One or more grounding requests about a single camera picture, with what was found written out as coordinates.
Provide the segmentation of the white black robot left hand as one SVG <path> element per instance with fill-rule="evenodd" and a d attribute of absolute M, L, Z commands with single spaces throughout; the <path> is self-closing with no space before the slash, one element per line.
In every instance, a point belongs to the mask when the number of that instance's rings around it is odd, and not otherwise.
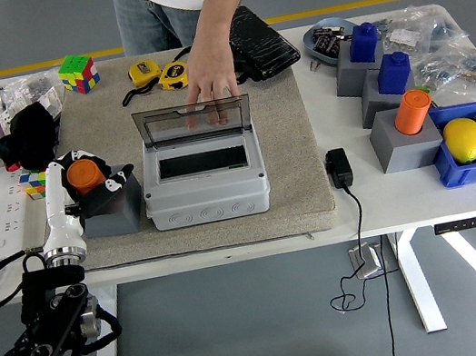
<path fill-rule="evenodd" d="M 49 235 L 45 259 L 80 258 L 86 238 L 140 231 L 142 189 L 132 164 L 106 164 L 92 153 L 71 151 L 46 169 L 46 213 Z"/>

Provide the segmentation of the person's left hand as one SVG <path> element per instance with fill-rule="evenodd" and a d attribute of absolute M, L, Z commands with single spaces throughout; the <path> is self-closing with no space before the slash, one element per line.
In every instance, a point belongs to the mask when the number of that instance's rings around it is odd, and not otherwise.
<path fill-rule="evenodd" d="M 194 42 L 187 59 L 186 105 L 208 103 L 241 94 L 236 81 L 233 52 L 227 39 Z"/>

